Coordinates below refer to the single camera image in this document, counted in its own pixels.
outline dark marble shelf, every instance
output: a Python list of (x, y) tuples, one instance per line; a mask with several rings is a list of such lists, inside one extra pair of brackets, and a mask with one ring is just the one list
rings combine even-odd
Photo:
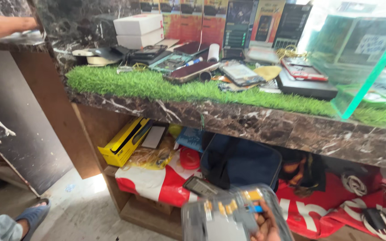
[(162, 102), (68, 90), (71, 101), (291, 149), (386, 167), (386, 129), (257, 106)]
[(0, 39), (0, 50), (10, 52), (48, 52), (39, 31)]

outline handwritten note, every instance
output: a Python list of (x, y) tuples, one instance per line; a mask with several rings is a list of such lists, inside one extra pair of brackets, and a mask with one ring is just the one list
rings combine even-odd
[(357, 49), (356, 54), (376, 54), (384, 50), (386, 46), (386, 36), (366, 34)]

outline foot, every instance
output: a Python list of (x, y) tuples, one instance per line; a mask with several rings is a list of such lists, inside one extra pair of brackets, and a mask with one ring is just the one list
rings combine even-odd
[[(37, 205), (32, 206), (31, 208), (36, 208), (39, 206), (46, 206), (46, 205), (47, 205), (46, 202), (41, 202)], [(28, 233), (28, 231), (29, 231), (29, 223), (28, 223), (28, 221), (26, 221), (26, 219), (17, 220), (17, 223), (22, 225), (22, 228), (23, 228), (22, 238), (24, 238), (26, 233)]]

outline black bag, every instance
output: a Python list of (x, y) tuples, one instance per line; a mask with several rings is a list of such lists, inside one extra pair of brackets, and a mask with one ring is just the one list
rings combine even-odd
[(267, 145), (215, 134), (200, 164), (204, 176), (223, 189), (264, 183), (276, 191), (281, 162), (281, 154)]

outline white box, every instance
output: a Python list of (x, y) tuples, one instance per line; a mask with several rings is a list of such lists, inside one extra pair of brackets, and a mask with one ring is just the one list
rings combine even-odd
[(139, 14), (114, 20), (117, 35), (140, 36), (163, 27), (161, 14)]
[(155, 45), (164, 38), (164, 28), (160, 28), (142, 36), (117, 35), (117, 43), (129, 49), (141, 49), (141, 47)]

